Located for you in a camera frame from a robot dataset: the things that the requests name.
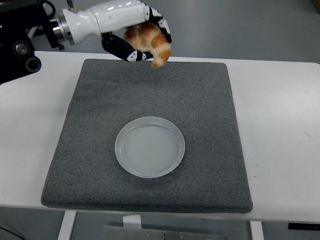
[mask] plate rim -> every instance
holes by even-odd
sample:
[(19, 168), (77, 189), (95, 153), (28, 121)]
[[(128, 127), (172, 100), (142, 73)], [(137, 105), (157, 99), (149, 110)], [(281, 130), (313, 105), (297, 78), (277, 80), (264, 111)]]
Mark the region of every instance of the plate rim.
[[(127, 167), (125, 167), (121, 161), (119, 160), (120, 156), (117, 149), (118, 149), (118, 145), (119, 145), (119, 141), (120, 141), (120, 136), (123, 135), (125, 132), (128, 132), (127, 131), (127, 128), (128, 126), (132, 125), (134, 122), (139, 122), (139, 121), (142, 121), (144, 119), (150, 119), (150, 120), (153, 120), (153, 122), (155, 122), (155, 120), (161, 120), (161, 121), (165, 121), (167, 122), (169, 125), (171, 125), (175, 130), (177, 130), (178, 134), (179, 134), (179, 138), (181, 138), (181, 144), (182, 144), (182, 149), (183, 149), (183, 153), (181, 155), (181, 157), (179, 157), (179, 160), (176, 161), (176, 163), (171, 166), (170, 168), (168, 168), (167, 170), (161, 172), (161, 173), (157, 173), (157, 174), (151, 174), (151, 175), (146, 175), (146, 174), (142, 174), (142, 173), (139, 173), (139, 172), (136, 172), (132, 169), (128, 169)], [(115, 152), (115, 156), (116, 156), (116, 159), (118, 161), (118, 163), (121, 165), (121, 167), (123, 169), (125, 169), (128, 173), (134, 175), (134, 176), (137, 176), (137, 177), (140, 177), (140, 178), (147, 178), (147, 179), (151, 179), (151, 178), (159, 178), (159, 177), (162, 177), (164, 175), (167, 175), (168, 173), (171, 173), (173, 170), (175, 170), (179, 164), (181, 163), (182, 159), (184, 158), (185, 156), (185, 151), (186, 151), (186, 142), (185, 142), (185, 138), (182, 134), (182, 132), (180, 131), (180, 129), (174, 124), (172, 123), (171, 121), (165, 119), (165, 118), (162, 118), (162, 117), (158, 117), (158, 116), (143, 116), (143, 117), (139, 117), (139, 118), (136, 118), (130, 122), (128, 122), (120, 131), (119, 133), (117, 134), (116, 136), (116, 139), (115, 139), (115, 142), (114, 142), (114, 152)]]

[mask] croissant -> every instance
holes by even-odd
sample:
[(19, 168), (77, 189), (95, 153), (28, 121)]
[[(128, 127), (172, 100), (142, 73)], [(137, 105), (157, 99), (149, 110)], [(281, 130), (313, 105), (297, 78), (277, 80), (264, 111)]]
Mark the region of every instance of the croissant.
[(137, 50), (150, 52), (153, 55), (151, 64), (153, 68), (165, 65), (171, 55), (171, 44), (167, 42), (165, 35), (153, 22), (146, 21), (129, 27), (123, 39)]

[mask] plate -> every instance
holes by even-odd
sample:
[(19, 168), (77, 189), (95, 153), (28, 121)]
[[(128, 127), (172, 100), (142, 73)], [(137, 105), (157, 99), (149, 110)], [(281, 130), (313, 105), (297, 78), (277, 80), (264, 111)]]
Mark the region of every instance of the plate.
[(158, 178), (172, 172), (185, 154), (185, 139), (170, 121), (145, 116), (129, 122), (114, 145), (120, 165), (141, 178)]

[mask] robotic arm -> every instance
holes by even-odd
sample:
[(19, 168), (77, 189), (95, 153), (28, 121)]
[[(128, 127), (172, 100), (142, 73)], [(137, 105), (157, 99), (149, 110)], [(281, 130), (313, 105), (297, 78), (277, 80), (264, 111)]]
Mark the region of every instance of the robotic arm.
[(15, 0), (0, 3), (0, 84), (17, 79), (41, 68), (41, 61), (27, 36), (26, 29), (42, 26), (52, 48), (62, 42), (82, 43), (89, 35), (101, 36), (107, 52), (130, 62), (152, 58), (150, 52), (134, 49), (114, 31), (145, 21), (154, 22), (171, 43), (164, 17), (140, 0), (111, 0), (79, 11), (73, 0), (67, 0), (56, 18), (50, 19), (43, 7), (47, 0)]
[(112, 32), (125, 27), (151, 21), (155, 23), (166, 40), (171, 43), (170, 30), (164, 17), (152, 7), (139, 0), (112, 0), (85, 11), (78, 11), (73, 2), (63, 9), (53, 21), (58, 40), (79, 44), (89, 35), (102, 36), (102, 47), (107, 52), (130, 62), (152, 58), (150, 52), (134, 49), (129, 43)]

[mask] gray felt mat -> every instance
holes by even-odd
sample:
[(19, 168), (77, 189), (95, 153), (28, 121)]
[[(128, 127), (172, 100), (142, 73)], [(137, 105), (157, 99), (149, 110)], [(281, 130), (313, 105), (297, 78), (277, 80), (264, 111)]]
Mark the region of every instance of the gray felt mat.
[[(124, 170), (119, 131), (134, 119), (174, 123), (180, 165), (157, 178)], [(48, 207), (134, 212), (247, 213), (252, 200), (223, 63), (84, 61), (41, 202)]]

